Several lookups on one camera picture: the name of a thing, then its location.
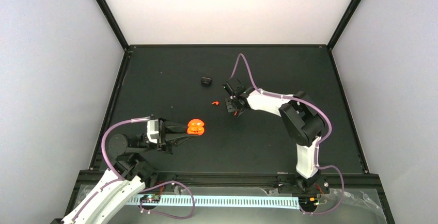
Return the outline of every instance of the white wall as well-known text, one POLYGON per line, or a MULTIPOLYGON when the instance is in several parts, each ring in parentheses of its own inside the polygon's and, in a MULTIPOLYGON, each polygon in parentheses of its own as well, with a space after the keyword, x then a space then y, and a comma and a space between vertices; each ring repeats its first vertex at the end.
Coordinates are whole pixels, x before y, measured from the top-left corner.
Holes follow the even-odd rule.
POLYGON ((0 0, 0 222, 63 217, 122 58, 95 0, 0 0))
POLYGON ((327 44, 350 0, 106 0, 129 44, 327 44))
POLYGON ((396 223, 436 223, 438 0, 362 0, 334 57, 396 223))

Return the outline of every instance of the black mat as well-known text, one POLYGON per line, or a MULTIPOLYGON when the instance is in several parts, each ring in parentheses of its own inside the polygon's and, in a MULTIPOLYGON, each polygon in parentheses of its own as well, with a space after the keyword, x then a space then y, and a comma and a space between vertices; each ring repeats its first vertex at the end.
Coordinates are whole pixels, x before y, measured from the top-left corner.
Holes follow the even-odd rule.
MULTIPOLYGON (((174 148, 168 155, 144 154, 160 171, 275 173, 295 172, 296 146, 281 118, 247 111, 236 119, 226 111, 222 84, 236 57, 248 59, 258 87, 294 94, 305 91, 331 119, 333 133, 321 145, 320 164, 336 165, 343 173, 363 173, 346 107, 326 48, 319 47, 136 47, 123 80, 112 123, 154 114, 187 123, 205 122, 206 132, 174 148), (213 79, 203 87, 200 79, 213 79), (211 105, 220 101, 219 106, 211 105)), ((243 62, 236 77, 246 86, 243 62)), ((144 124, 128 124, 116 132, 142 133, 144 124)))

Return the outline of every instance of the gray wall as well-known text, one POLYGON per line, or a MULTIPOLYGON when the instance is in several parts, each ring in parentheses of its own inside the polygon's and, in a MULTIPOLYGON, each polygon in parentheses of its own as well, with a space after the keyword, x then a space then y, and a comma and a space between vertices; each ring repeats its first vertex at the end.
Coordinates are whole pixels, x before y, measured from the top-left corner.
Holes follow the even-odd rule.
POLYGON ((122 49, 95 0, 0 0, 0 222, 63 217, 122 49))
POLYGON ((438 0, 362 0, 334 57, 396 223, 436 223, 438 0))

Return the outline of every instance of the white backdrop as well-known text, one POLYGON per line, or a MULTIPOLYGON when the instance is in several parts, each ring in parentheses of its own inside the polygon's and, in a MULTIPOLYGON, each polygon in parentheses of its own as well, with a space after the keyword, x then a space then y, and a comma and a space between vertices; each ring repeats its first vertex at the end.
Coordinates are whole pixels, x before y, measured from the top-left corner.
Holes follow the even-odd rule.
POLYGON ((350 0, 106 0, 129 44, 327 44, 350 0))

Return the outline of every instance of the small orange object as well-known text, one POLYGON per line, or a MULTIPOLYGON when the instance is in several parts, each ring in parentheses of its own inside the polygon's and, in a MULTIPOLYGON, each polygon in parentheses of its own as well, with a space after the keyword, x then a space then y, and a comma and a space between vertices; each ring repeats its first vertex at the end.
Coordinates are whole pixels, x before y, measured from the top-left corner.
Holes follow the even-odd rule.
POLYGON ((189 135, 202 135, 204 133, 205 129, 204 127, 189 127, 187 129, 187 133, 189 135))
POLYGON ((192 119, 188 124, 189 127, 204 127, 204 125, 204 122, 200 119, 192 119))

